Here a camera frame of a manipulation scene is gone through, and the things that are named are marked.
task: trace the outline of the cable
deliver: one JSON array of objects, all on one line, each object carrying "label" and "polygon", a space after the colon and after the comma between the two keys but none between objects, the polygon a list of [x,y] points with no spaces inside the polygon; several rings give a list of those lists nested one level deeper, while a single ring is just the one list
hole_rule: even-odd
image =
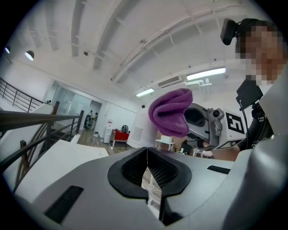
[{"label": "cable", "polygon": [[249,133],[248,133],[248,124],[247,124],[247,118],[246,118],[246,114],[245,114],[245,111],[242,110],[242,113],[243,113],[243,117],[244,117],[244,121],[245,121],[245,125],[246,125],[246,150],[248,149],[248,143],[249,143]]}]

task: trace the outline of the purple towel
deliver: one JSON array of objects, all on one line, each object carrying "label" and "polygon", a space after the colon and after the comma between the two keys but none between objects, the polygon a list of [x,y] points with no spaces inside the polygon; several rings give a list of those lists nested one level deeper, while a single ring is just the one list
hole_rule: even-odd
[{"label": "purple towel", "polygon": [[180,88],[164,94],[149,107],[149,118],[163,135],[185,137],[189,128],[185,110],[193,101],[192,91]]}]

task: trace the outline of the red table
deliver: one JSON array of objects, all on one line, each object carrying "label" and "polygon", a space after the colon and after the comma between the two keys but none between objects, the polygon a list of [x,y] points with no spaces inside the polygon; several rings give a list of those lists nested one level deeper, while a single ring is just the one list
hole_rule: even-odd
[{"label": "red table", "polygon": [[112,140],[113,140],[113,144],[112,147],[114,147],[115,142],[127,142],[129,134],[121,132],[121,131],[116,131],[115,129],[113,129],[112,131]]}]

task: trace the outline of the ceiling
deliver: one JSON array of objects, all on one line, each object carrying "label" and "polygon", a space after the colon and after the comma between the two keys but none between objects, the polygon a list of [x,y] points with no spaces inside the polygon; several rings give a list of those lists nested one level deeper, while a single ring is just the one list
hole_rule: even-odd
[{"label": "ceiling", "polygon": [[[245,68],[235,59],[234,43],[223,45],[220,31],[226,17],[236,22],[251,17],[247,5],[245,0],[43,0],[9,42],[18,49],[11,59],[65,78],[66,83],[70,79],[60,70],[72,63],[67,68],[83,73],[76,83],[82,88],[91,87],[91,78],[100,79],[129,98],[155,89],[141,97],[141,103],[180,87],[201,93],[234,90]],[[33,62],[20,56],[28,47],[35,52]],[[212,86],[205,90],[185,84],[158,86],[222,66],[226,74],[210,77]]]}]

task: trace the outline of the metal railing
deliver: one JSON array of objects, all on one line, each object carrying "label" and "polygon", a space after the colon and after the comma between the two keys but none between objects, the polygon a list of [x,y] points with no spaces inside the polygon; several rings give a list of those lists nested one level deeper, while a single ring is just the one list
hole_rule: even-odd
[{"label": "metal railing", "polygon": [[[43,129],[46,131],[45,136],[39,136],[38,139],[30,142],[26,145],[26,142],[20,142],[20,149],[6,157],[0,162],[0,173],[2,174],[12,163],[17,159],[22,158],[22,163],[24,166],[23,173],[20,176],[19,181],[16,184],[14,191],[16,190],[19,183],[22,181],[24,176],[30,170],[30,168],[37,162],[37,160],[53,145],[51,143],[51,137],[58,134],[59,132],[69,128],[67,133],[64,133],[58,140],[68,137],[71,141],[73,136],[79,133],[81,121],[83,118],[84,111],[81,111],[79,116],[66,116],[66,115],[46,115],[46,114],[34,114],[34,113],[22,113],[22,112],[10,112],[10,111],[0,111],[0,131],[8,131],[16,128],[23,128],[27,126],[41,124],[40,132],[43,132]],[[59,129],[52,130],[54,122],[62,120],[70,120],[72,123],[66,126],[63,126]],[[44,143],[44,152],[38,157],[36,161],[31,164],[30,153],[28,151],[33,150],[40,143]]]},{"label": "metal railing", "polygon": [[42,101],[15,88],[2,78],[0,78],[0,97],[5,98],[13,106],[17,106],[19,109],[28,113],[43,104]]}]

